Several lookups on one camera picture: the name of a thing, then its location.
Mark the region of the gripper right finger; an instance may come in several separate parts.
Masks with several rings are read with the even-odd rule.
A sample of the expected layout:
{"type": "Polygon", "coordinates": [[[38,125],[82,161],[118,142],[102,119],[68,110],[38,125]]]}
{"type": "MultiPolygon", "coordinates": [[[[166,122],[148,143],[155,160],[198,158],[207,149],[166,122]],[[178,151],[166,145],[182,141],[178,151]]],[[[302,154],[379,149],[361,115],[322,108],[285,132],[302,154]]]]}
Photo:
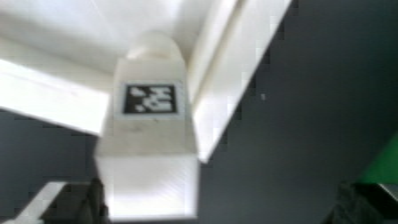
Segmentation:
{"type": "Polygon", "coordinates": [[[384,202],[398,202],[398,185],[395,184],[377,184],[381,189],[381,200],[384,202]]]}

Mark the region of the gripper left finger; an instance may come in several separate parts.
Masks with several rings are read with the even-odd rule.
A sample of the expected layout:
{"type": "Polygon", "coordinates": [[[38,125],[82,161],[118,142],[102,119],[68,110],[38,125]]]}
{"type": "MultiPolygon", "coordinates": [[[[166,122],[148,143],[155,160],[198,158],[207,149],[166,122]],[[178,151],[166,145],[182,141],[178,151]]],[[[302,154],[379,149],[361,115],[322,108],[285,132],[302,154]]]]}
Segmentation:
{"type": "Polygon", "coordinates": [[[64,182],[50,182],[45,185],[18,217],[15,218],[15,224],[45,224],[41,216],[50,208],[50,204],[64,186],[64,182]]]}

